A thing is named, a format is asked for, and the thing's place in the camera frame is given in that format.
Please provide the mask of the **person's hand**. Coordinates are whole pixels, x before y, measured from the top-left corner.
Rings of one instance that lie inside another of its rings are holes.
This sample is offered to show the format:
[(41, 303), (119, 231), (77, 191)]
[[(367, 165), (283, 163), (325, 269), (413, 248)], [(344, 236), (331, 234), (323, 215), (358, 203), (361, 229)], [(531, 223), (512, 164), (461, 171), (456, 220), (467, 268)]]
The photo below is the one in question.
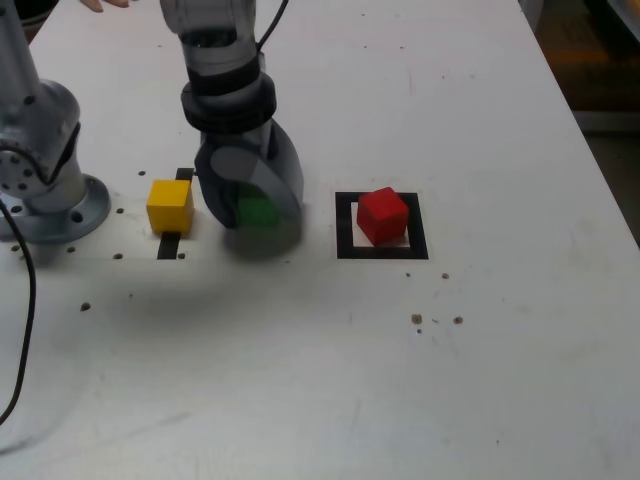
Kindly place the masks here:
[(128, 8), (129, 0), (80, 0), (80, 2), (94, 13), (102, 13), (104, 4), (108, 4), (117, 8)]

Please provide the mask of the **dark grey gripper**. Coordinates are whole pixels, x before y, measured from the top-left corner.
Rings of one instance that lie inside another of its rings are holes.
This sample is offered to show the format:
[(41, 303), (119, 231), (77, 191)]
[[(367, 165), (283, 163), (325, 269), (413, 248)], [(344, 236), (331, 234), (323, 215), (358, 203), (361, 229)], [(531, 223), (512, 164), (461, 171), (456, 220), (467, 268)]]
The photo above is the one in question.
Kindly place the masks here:
[(205, 204), (226, 229), (239, 226), (239, 190), (264, 195), (284, 219), (302, 215), (299, 156), (275, 120), (242, 133), (202, 132), (194, 164)]

